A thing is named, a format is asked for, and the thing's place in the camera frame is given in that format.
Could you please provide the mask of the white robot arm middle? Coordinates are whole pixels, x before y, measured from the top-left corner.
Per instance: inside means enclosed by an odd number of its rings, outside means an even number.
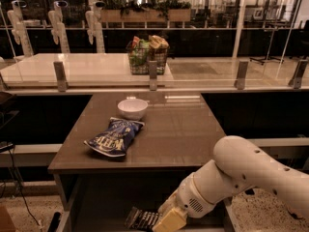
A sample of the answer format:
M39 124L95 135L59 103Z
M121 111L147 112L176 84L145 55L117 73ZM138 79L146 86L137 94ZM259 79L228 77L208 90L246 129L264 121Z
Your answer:
M66 1L55 1L53 3L54 9L48 12L48 18L51 22L51 34L53 41L61 48L62 53L70 53L70 46L66 32L66 26L63 22L62 9L68 3Z

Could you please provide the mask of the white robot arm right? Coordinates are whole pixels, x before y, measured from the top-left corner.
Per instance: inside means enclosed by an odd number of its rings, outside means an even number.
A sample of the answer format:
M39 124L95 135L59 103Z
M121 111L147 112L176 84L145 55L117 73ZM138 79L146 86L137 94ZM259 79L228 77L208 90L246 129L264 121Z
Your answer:
M90 44L95 44L97 53L104 53L104 38L101 24L101 10L104 3L97 1L94 3L92 9L85 13L88 24L87 34Z

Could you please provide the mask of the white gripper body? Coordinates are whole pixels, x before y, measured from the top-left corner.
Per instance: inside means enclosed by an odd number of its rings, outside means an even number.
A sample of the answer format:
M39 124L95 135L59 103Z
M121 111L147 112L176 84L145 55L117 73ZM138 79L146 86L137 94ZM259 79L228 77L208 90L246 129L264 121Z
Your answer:
M158 208L166 215L173 208L179 208L182 213L187 213L190 218L202 218L214 209L215 205L207 201L197 189L194 174L191 173L182 180L179 187Z

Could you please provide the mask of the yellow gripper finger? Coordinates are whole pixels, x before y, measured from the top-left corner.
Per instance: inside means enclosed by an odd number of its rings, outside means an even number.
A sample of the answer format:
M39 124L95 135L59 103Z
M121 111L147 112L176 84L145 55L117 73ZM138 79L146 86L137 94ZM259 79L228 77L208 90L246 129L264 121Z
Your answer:
M171 208L154 225L154 232L177 232L186 226L187 212L182 208Z

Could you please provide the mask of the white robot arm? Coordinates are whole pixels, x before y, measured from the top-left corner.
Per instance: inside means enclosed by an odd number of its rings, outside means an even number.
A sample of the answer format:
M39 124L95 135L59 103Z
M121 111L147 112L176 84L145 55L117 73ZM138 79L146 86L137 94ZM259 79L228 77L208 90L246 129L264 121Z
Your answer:
M303 217L309 216L309 175L283 165L239 136L219 139L213 158L183 179L158 211L201 218L221 200L254 187L275 194Z

